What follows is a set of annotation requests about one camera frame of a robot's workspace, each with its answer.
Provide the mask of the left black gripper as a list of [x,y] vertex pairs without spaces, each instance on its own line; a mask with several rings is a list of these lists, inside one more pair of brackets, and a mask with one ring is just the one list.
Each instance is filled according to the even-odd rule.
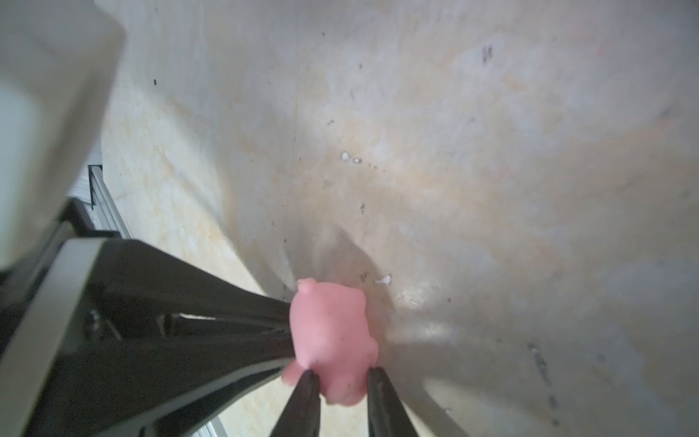
[[[136,436],[150,428],[183,436],[291,360],[288,303],[140,240],[107,240],[115,234],[96,229],[71,198],[2,280],[2,435]],[[166,314],[282,331],[110,340],[58,358],[73,325],[101,330],[98,316],[79,312],[87,284],[129,333],[158,333]]]

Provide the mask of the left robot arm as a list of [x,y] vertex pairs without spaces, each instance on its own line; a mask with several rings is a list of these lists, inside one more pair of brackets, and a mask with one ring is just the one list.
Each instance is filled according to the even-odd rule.
[[191,436],[293,355],[287,303],[99,231],[69,197],[123,44],[89,1],[1,5],[5,436]]

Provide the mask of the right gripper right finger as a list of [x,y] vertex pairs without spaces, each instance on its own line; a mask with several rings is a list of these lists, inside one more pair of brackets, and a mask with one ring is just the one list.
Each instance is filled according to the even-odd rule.
[[369,437],[418,437],[388,373],[381,367],[368,372],[367,401]]

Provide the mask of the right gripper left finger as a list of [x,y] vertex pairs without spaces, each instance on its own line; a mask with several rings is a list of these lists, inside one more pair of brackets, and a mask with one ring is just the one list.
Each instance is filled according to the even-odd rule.
[[320,434],[320,379],[311,370],[300,377],[270,437],[318,437]]

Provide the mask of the pink pig toy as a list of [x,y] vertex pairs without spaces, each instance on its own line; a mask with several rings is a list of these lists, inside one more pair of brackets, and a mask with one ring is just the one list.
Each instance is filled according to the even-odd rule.
[[367,394],[369,369],[379,358],[365,293],[313,279],[299,280],[297,286],[289,311],[294,359],[282,382],[294,386],[305,371],[313,371],[327,404],[358,404]]

